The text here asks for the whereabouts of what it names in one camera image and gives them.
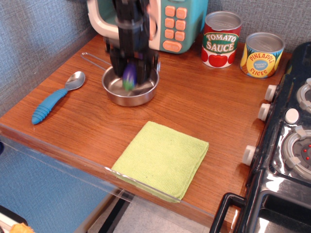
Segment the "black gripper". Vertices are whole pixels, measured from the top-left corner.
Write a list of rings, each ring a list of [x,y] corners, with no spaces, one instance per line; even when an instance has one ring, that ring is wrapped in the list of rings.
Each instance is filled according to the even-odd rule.
[[[158,67],[158,52],[151,49],[149,41],[156,34],[156,24],[150,20],[117,22],[104,40],[110,53],[115,74],[122,77],[129,62],[136,66],[137,84],[141,85],[150,77],[151,70]]]

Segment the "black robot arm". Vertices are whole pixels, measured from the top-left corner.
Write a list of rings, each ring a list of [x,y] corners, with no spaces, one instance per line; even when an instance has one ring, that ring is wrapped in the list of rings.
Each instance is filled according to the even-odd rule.
[[[117,76],[123,77],[129,64],[134,65],[136,83],[143,84],[157,66],[158,54],[149,46],[150,2],[148,0],[114,0],[119,37],[108,42],[110,61]]]

